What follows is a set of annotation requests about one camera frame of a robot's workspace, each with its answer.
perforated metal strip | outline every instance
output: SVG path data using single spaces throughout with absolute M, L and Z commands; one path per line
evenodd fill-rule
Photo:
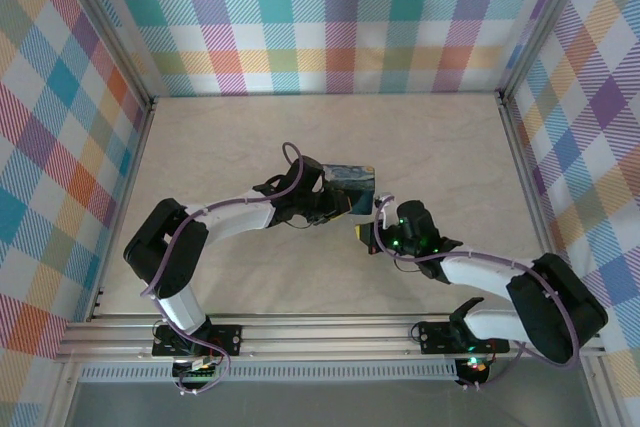
M 453 360 L 351 362 L 242 362 L 232 364 L 228 381 L 453 380 Z M 171 364 L 87 363 L 79 382 L 166 382 Z

checkered backdrop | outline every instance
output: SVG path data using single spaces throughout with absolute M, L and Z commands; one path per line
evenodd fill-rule
M 77 0 L 0 0 L 0 426 L 89 301 L 142 108 Z
M 103 4 L 151 90 L 193 96 L 492 91 L 544 1 Z
M 516 101 L 549 229 L 607 308 L 640 425 L 640 0 L 570 0 Z

purple cable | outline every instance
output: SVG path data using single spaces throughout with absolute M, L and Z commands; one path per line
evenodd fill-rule
M 167 263 L 169 261 L 169 257 L 171 256 L 171 252 L 173 251 L 173 247 L 175 246 L 175 243 L 178 240 L 178 237 L 180 236 L 180 234 L 182 233 L 184 228 L 187 226 L 187 224 L 189 222 L 191 222 L 193 219 L 198 218 L 200 215 L 204 214 L 205 212 L 211 212 L 212 210 L 215 210 L 215 209 L 218 209 L 218 208 L 221 208 L 221 207 L 225 207 L 227 205 L 253 204 L 253 203 L 257 203 L 257 202 L 269 202 L 271 200 L 275 200 L 275 199 L 278 199 L 280 197 L 283 197 L 283 196 L 287 195 L 289 192 L 291 192 L 293 189 L 295 189 L 298 186 L 298 184 L 300 183 L 300 179 L 302 179 L 302 170 L 303 170 L 303 164 L 304 164 L 303 159 L 302 159 L 302 153 L 300 152 L 300 149 L 298 149 L 298 147 L 296 147 L 291 142 L 285 142 L 284 144 L 282 144 L 282 152 L 284 153 L 284 157 L 285 157 L 285 159 L 287 159 L 287 162 L 289 162 L 289 164 L 293 164 L 293 162 L 291 161 L 291 159 L 289 158 L 289 155 L 287 154 L 287 147 L 291 147 L 294 150 L 294 152 L 296 153 L 296 155 L 298 156 L 298 163 L 299 163 L 298 164 L 298 173 L 296 174 L 296 178 L 294 179 L 293 183 L 289 187 L 284 189 L 282 192 L 278 192 L 277 194 L 269 195 L 267 197 L 262 197 L 262 198 L 223 200 L 221 202 L 215 202 L 215 203 L 213 203 L 211 205 L 208 205 L 208 206 L 204 207 L 203 209 L 197 210 L 193 214 L 189 215 L 186 219 L 184 219 L 182 221 L 182 223 L 178 226 L 178 228 L 176 229 L 175 233 L 171 237 L 171 241 L 169 242 L 169 245 L 167 246 L 167 250 L 165 251 L 164 256 L 162 257 L 162 261 L 160 262 L 160 266 L 158 267 L 158 271 L 156 272 L 156 275 L 153 276 L 153 279 L 151 279 L 151 282 L 149 282 L 149 285 L 147 285 L 147 287 L 140 294 L 141 297 L 144 297 L 146 295 L 151 295 L 151 293 L 153 292 L 153 289 L 158 284 L 160 278 L 162 277 L 162 274 L 164 273 L 165 269 L 167 268 Z M 203 347 L 207 347 L 208 349 L 211 349 L 214 352 L 218 352 L 220 355 L 222 355 L 223 358 L 225 358 L 227 360 L 227 362 L 225 364 L 224 371 L 218 376 L 218 378 L 216 380 L 214 380 L 212 382 L 209 382 L 204 387 L 201 387 L 200 389 L 187 389 L 182 384 L 182 377 L 180 377 L 178 379 L 178 388 L 184 393 L 199 394 L 199 393 L 202 393 L 202 392 L 206 392 L 207 390 L 213 388 L 218 383 L 220 383 L 220 381 L 229 373 L 229 370 L 231 369 L 231 356 L 229 355 L 229 353 L 226 350 L 224 350 L 223 348 L 218 347 L 217 345 L 211 344 L 211 343 L 206 342 L 204 340 L 200 340 L 200 339 L 198 339 L 198 338 L 196 338 L 196 337 L 194 337 L 194 336 L 192 336 L 190 334 L 187 334 L 184 330 L 182 330 L 180 327 L 178 327 L 169 318 L 169 316 L 167 315 L 165 310 L 162 308 L 162 305 L 160 304 L 160 301 L 158 301 L 156 298 L 154 298 L 153 301 L 156 304 L 156 307 L 158 308 L 160 313 L 162 314 L 163 318 L 166 319 L 167 324 L 169 324 L 169 326 L 178 335 L 180 335 L 181 337 L 183 337 L 183 338 L 185 338 L 185 339 L 187 339 L 187 340 L 189 340 L 191 342 L 195 342 L 196 344 L 202 345 Z
M 521 270 L 522 272 L 525 272 L 531 275 L 534 279 L 538 281 L 538 283 L 549 294 L 549 296 L 551 297 L 551 300 L 553 300 L 553 303 L 556 304 L 556 307 L 560 311 L 562 320 L 564 320 L 564 323 L 566 324 L 567 330 L 569 332 L 569 337 L 571 338 L 571 348 L 573 352 L 571 354 L 571 358 L 566 363 L 559 364 L 558 362 L 549 360 L 544 356 L 538 354 L 537 352 L 534 352 L 528 349 L 522 342 L 516 342 L 516 345 L 519 347 L 519 349 L 522 352 L 527 353 L 531 357 L 538 359 L 542 362 L 545 362 L 549 365 L 552 365 L 553 367 L 556 367 L 561 370 L 572 369 L 578 365 L 578 362 L 580 361 L 580 356 L 579 356 L 580 342 L 578 340 L 578 333 L 576 332 L 576 328 L 573 325 L 573 322 L 571 321 L 571 316 L 569 315 L 569 312 L 567 312 L 567 309 L 565 308 L 565 306 L 562 304 L 562 301 L 560 300 L 560 297 L 558 296 L 558 294 L 556 294 L 553 288 L 540 274 L 538 274 L 535 270 L 527 267 L 526 265 L 521 264 L 520 262 L 505 259 L 504 257 L 498 257 L 496 255 L 485 254 L 482 252 L 440 252 L 437 254 L 426 255 L 424 257 L 402 257 L 401 255 L 391 252 L 382 243 L 382 239 L 380 238 L 380 227 L 378 224 L 379 224 L 380 215 L 382 214 L 382 210 L 384 209 L 384 206 L 394 199 L 395 197 L 390 195 L 385 200 L 383 200 L 380 206 L 378 207 L 378 210 L 376 211 L 376 216 L 374 219 L 373 234 L 376 238 L 376 242 L 378 243 L 378 246 L 383 252 L 390 255 L 395 260 L 399 260 L 401 262 L 413 262 L 413 263 L 425 262 L 427 260 L 442 259 L 444 257 L 471 257 L 473 254 L 473 256 L 478 259 L 488 260 L 489 262 L 506 265 L 508 267 L 514 267 L 518 270 Z

